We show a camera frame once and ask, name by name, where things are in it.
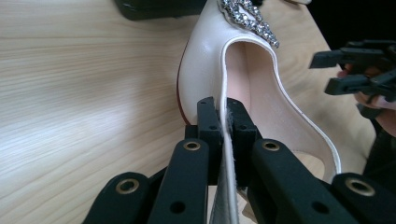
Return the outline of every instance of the shoe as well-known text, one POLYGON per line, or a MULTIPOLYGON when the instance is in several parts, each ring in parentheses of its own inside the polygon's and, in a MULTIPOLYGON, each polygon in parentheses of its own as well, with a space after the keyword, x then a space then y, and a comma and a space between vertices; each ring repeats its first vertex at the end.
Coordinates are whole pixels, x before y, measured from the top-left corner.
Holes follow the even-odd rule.
POLYGON ((228 206, 227 212, 232 213, 236 209, 233 207, 236 185, 227 126, 227 97, 244 104, 264 138, 278 140, 293 152, 321 160, 325 167, 325 181, 330 182, 340 173, 341 163, 331 140, 286 94, 271 47, 276 47, 278 42, 266 23, 258 25, 261 22, 261 17, 255 14, 258 9, 249 1, 238 1, 241 2, 239 9, 247 13, 243 15, 227 7, 230 1, 206 2, 179 67, 177 99, 182 117, 188 124, 197 122, 198 101, 206 97, 215 99, 224 131, 219 183, 225 183, 226 187, 219 195, 228 195, 226 200, 230 202, 224 206, 228 206))

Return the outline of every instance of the white shoe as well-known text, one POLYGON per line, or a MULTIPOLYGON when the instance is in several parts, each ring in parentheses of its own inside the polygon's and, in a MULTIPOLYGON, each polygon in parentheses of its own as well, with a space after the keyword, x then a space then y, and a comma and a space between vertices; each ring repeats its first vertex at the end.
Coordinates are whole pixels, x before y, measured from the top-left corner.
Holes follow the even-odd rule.
MULTIPOLYGON (((222 194, 226 204, 221 206, 226 206, 222 209, 231 213, 222 218, 225 223, 236 223, 236 185, 232 142, 227 133, 227 97, 244 104, 263 138, 278 140, 293 152, 320 159, 325 168, 325 181, 330 182, 341 171, 341 163, 331 140, 286 94, 271 45, 258 36, 258 32, 231 25, 231 20, 225 19, 219 7, 224 1, 227 0, 206 2, 180 64, 177 96, 181 114, 189 124, 196 124, 198 101, 211 96, 215 99, 225 132, 219 186, 225 184, 222 194)), ((271 36, 270 39, 273 45, 277 44, 271 36)))

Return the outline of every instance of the black object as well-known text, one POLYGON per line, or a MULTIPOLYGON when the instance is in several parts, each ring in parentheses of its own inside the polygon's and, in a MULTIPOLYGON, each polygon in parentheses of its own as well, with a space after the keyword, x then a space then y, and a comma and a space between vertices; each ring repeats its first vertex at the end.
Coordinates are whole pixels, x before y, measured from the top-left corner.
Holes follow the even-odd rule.
MULTIPOLYGON (((128 20, 141 21, 166 17, 198 15, 206 0, 115 0, 120 13, 128 20)), ((262 0, 253 0, 261 6, 262 0)))
MULTIPOLYGON (((344 48, 317 52, 310 68, 326 68, 337 64, 352 64, 346 77, 334 77, 329 80, 325 92, 330 95, 357 93, 383 95, 389 102, 396 101, 396 41, 364 40, 348 42, 344 48), (379 69, 382 74, 368 77, 364 72, 369 67, 379 69)), ((374 119, 381 112, 363 105, 358 105, 361 114, 367 119, 374 119)))
MULTIPOLYGON (((287 146, 262 138, 240 102, 228 99, 227 106, 237 187, 247 189, 259 223, 395 223, 396 196, 387 189, 355 174, 337 175, 331 185, 321 182, 287 146)), ((206 191, 213 173, 219 174, 221 130, 213 98, 197 107, 199 123, 186 126, 167 169, 151 178, 114 177, 84 223, 206 223, 206 191)))

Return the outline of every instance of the hole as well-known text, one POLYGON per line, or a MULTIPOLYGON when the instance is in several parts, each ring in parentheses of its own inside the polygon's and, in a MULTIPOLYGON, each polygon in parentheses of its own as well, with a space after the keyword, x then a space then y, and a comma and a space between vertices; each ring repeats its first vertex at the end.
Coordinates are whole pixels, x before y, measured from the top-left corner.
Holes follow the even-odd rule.
POLYGON ((136 179, 124 179, 116 186, 116 192, 119 194, 129 194, 139 188, 139 181, 136 179))
POLYGON ((329 208, 324 203, 320 203, 320 202, 313 202, 312 208, 314 208, 315 211, 321 214, 329 214, 330 212, 329 208))
POLYGON ((273 142, 264 142, 262 143, 262 147, 270 150, 270 151, 278 151, 279 150, 279 145, 277 143, 273 142))
POLYGON ((188 142, 184 144, 184 148, 187 150, 198 150, 201 147, 201 145, 197 142, 188 142))
POLYGON ((186 205, 183 202, 174 202, 170 206, 171 212, 180 214, 186 210, 186 205))
POLYGON ((371 197, 375 195, 375 190, 373 187, 371 187, 369 184, 366 182, 363 182, 357 178, 347 178, 346 179, 346 186, 354 191, 355 193, 358 193, 362 196, 367 196, 371 197))

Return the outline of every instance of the wood grain surface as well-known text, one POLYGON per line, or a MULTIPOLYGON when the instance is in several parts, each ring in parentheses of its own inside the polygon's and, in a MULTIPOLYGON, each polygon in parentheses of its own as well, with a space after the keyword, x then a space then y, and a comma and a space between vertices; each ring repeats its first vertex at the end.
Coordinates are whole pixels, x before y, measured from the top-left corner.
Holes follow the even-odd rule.
MULTIPOLYGON (((306 7, 266 0, 290 98, 360 172, 374 139, 352 96, 323 93, 338 68, 306 7)), ((198 16, 128 21, 112 0, 0 2, 0 223, 80 223, 106 182, 150 176, 183 138, 177 69, 198 16)))

